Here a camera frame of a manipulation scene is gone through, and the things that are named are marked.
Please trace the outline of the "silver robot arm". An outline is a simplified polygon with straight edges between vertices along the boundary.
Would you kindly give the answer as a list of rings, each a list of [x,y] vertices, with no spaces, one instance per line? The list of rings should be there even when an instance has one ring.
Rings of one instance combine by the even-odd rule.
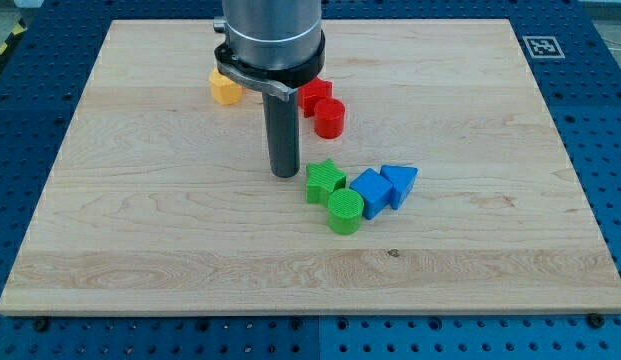
[[[225,40],[218,71],[241,86],[287,102],[324,65],[320,0],[223,0]]]

